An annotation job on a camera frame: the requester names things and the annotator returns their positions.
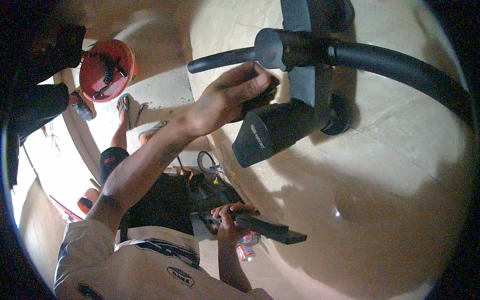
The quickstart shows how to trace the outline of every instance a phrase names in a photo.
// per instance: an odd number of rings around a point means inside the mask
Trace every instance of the black hose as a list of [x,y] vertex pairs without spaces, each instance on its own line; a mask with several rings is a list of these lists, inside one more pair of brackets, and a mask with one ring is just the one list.
[[446,73],[406,54],[382,47],[336,41],[329,51],[332,65],[369,71],[421,91],[437,100],[468,125],[473,124],[469,93]]
[[187,65],[188,72],[195,74],[215,68],[255,61],[253,47],[235,49],[192,60]]

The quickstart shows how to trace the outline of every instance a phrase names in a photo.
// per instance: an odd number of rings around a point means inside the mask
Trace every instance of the wall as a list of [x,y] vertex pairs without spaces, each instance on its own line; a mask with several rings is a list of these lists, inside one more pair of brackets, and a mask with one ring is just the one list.
[[30,258],[51,290],[65,226],[67,223],[60,212],[35,179],[28,191],[18,229]]

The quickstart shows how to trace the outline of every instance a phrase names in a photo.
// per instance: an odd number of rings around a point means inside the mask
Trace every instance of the foot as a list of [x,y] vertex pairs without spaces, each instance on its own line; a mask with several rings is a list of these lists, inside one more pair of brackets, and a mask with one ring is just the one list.
[[140,140],[140,144],[143,146],[145,145],[154,135],[157,133],[161,128],[164,128],[168,124],[168,121],[161,121],[159,124],[155,125],[149,131],[142,133],[138,139]]
[[74,90],[71,95],[77,97],[77,103],[73,106],[80,118],[85,121],[93,120],[96,117],[95,106],[92,101],[84,99],[79,90]]
[[122,127],[127,127],[127,130],[130,129],[130,124],[128,122],[128,111],[126,109],[122,109],[123,105],[125,104],[125,107],[127,109],[130,109],[129,103],[127,101],[127,97],[123,96],[120,98],[117,102],[117,111],[120,113],[119,118],[120,118],[120,126]]

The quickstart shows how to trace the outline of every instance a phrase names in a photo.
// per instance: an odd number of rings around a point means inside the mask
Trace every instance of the bottle label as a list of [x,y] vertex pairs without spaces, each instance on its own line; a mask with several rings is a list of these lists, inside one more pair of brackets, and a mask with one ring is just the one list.
[[237,247],[237,256],[239,257],[240,260],[243,261],[252,255],[255,255],[255,252],[253,251],[253,247],[249,245],[241,245]]

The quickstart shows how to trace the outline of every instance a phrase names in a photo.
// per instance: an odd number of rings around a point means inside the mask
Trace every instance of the shirt logo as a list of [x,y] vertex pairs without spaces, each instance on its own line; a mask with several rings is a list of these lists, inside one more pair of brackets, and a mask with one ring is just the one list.
[[154,251],[167,257],[178,258],[189,267],[200,269],[200,257],[195,251],[169,241],[145,239],[145,242],[135,244],[135,247],[142,250]]
[[186,286],[191,287],[195,283],[195,281],[190,275],[188,275],[187,273],[183,272],[178,268],[168,267],[167,271],[168,273],[170,273],[170,275],[172,275],[173,278],[180,281]]

